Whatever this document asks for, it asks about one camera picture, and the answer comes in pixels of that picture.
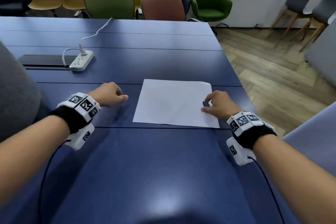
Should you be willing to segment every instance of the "red chair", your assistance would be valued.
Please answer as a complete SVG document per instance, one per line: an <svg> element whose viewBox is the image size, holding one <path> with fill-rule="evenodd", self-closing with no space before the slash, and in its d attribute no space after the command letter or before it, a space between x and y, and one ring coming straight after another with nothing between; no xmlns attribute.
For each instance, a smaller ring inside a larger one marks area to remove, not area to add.
<svg viewBox="0 0 336 224"><path fill-rule="evenodd" d="M146 20L185 21L181 0L144 0L142 12Z"/></svg>

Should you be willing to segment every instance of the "person's left hand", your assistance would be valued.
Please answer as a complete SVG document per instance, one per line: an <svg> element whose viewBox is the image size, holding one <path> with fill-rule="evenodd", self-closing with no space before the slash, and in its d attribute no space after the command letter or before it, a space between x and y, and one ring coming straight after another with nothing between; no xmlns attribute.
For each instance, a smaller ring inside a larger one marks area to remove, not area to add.
<svg viewBox="0 0 336 224"><path fill-rule="evenodd" d="M114 82L104 83L88 93L100 106L111 106L128 99Z"/></svg>

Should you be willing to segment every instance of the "wooden floor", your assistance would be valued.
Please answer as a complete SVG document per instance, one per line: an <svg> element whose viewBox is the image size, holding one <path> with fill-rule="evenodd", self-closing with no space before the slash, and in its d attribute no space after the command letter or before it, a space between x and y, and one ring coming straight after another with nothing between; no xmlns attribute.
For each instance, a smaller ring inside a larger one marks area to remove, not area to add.
<svg viewBox="0 0 336 224"><path fill-rule="evenodd" d="M279 136L336 101L336 90L304 61L305 51L299 52L303 43L290 41L297 31L290 31L281 41L282 30L216 31L258 115L273 125Z"/></svg>

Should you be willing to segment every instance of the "white power strip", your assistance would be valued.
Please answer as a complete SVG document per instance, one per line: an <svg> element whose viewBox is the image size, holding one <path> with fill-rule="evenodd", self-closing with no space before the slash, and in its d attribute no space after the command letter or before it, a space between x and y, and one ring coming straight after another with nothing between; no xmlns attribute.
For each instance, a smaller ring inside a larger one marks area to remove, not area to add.
<svg viewBox="0 0 336 224"><path fill-rule="evenodd" d="M87 65L90 63L94 57L93 52L90 50L85 50L86 55L79 54L77 58L69 66L71 71L82 72L86 69Z"/></svg>

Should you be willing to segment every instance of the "sheet of paper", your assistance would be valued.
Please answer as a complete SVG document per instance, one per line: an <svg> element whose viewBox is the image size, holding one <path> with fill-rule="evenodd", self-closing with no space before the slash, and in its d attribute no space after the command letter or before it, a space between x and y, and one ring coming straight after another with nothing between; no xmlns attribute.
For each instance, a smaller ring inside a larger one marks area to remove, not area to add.
<svg viewBox="0 0 336 224"><path fill-rule="evenodd" d="M145 79L133 122L219 128L216 117L201 112L210 93L206 82Z"/></svg>

